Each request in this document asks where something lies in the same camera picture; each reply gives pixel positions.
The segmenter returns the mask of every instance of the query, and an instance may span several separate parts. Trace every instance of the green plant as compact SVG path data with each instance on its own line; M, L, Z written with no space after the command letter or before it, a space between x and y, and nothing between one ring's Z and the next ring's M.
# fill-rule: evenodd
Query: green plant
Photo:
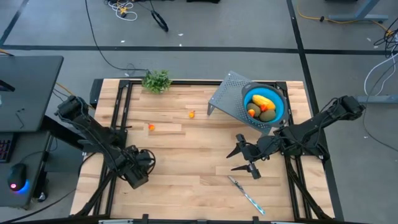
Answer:
M162 70L159 72L154 70L152 73L147 72L142 81L142 86L153 93L159 94L164 90L168 90L171 83L172 81L169 79L169 71Z

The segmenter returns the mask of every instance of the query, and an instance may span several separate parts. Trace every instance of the silver knife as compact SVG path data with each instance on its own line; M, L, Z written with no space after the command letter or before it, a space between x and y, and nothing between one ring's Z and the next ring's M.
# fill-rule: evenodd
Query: silver knife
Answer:
M265 215L266 211L264 211L260 205L258 205L250 196L247 195L247 193L243 190L243 187L236 181L233 177L228 176L228 178L231 180L231 182L237 186L237 188L242 192L242 194L255 206L255 208L262 214Z

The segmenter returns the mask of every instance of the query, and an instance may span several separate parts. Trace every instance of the white cable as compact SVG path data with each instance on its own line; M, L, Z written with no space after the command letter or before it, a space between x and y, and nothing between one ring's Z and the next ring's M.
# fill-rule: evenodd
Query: white cable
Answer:
M127 2L121 2L121 3L119 3L119 4L122 4L125 8L127 8L127 9L132 9L133 7L134 7L134 5L131 3L131 2L129 2L129 3L127 3ZM111 6L111 8L113 9L113 11L115 11L115 14L116 14L116 16L119 18L119 19L122 19L122 20L125 20L125 21L135 21L137 18L138 18L138 15L137 15L137 13L135 13L135 12L131 12L131 11L126 11L125 13L126 14L134 14L134 15L136 15L136 17L134 18L134 19L125 19L125 18L123 18L123 17L121 17L121 16L119 16L119 12L120 12L120 8L118 8L118 4L117 3L114 3L114 4L111 4L109 1L108 1L108 5L109 6Z
M396 66L395 66L395 62L396 62L396 61L395 61L395 57L396 57L398 54L395 54L395 55L392 54L396 47L397 47L397 46L395 46L395 47L391 50L391 57L390 57L389 59L387 59L387 60L381 62L380 64L376 65L375 67L373 67L372 70L371 70L371 71L368 73L368 75L366 76L365 82L363 83L363 90L365 91L366 96L368 96L368 92L366 91L366 82L368 81L368 78L369 78L370 74L372 74L373 70L375 70L378 66L380 66L380 65L382 65L382 64L384 64L384 63L390 61L391 59L392 59L393 62L394 62L394 71L392 71L392 73L383 81L383 83L381 84L380 91L379 91L375 96L377 96L378 94L381 93L381 91L383 91L384 83L396 72Z

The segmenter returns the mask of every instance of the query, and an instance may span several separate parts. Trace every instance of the keyboard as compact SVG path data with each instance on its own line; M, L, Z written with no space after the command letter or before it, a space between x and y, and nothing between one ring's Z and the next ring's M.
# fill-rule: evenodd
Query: keyboard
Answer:
M9 162L16 139L17 136L13 133L0 133L0 163Z

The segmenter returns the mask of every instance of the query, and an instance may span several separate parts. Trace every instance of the wooden tabletop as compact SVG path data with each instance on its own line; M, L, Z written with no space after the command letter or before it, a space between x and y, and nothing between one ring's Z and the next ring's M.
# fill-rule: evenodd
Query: wooden tabletop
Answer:
M103 82L95 119L103 126L111 124L118 79ZM287 82L294 123L310 118L302 82ZM234 149L235 135L244 134L256 143L260 132L215 109L208 116L208 100L214 85L172 85L169 91L154 95L140 85L132 88L127 118L126 145L150 149L156 167L148 183L133 190L121 179L116 182L111 218L205 219L205 220L294 220L284 157L271 155L256 162L262 177L254 180L246 171L230 171L247 164L241 154L226 159ZM122 115L123 105L119 112ZM188 114L195 111L195 117ZM149 131L148 125L155 126ZM102 155L95 155L82 167L71 213L79 211L98 186ZM322 162L314 156L302 156L308 191L324 212L334 217ZM265 211L261 214L230 182L232 175ZM302 197L296 188L300 214Z

